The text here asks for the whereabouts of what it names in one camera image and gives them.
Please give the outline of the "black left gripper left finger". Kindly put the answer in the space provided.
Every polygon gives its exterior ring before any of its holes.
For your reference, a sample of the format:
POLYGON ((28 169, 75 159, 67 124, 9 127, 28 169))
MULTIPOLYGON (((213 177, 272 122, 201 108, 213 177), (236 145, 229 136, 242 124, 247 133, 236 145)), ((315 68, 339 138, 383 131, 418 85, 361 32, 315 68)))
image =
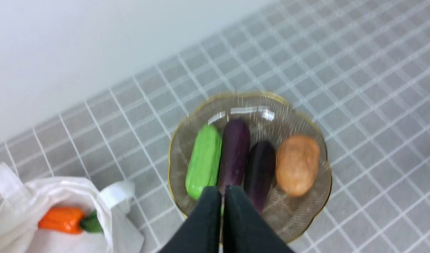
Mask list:
POLYGON ((161 253, 218 253, 221 194, 216 186, 204 188, 195 208, 161 253))

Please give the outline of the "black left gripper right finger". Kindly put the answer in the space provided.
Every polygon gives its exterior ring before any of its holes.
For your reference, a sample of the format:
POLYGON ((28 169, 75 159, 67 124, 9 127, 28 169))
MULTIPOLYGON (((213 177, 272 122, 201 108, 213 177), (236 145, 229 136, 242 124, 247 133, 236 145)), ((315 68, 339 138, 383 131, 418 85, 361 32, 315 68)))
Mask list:
POLYGON ((227 186, 224 198, 225 253, 293 253, 255 210, 240 186, 227 186))

